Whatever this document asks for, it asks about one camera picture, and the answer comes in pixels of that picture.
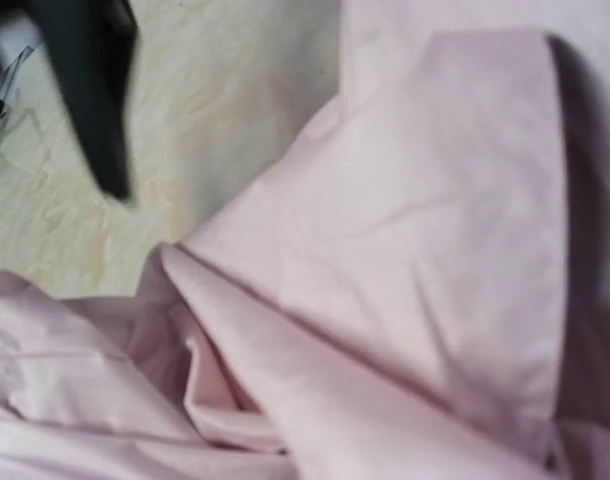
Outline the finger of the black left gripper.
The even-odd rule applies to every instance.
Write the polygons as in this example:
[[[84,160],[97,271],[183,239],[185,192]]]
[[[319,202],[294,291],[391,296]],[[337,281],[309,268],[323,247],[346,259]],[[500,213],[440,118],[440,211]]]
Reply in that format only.
[[[124,111],[138,25],[127,1],[27,1],[96,185],[131,198]]]

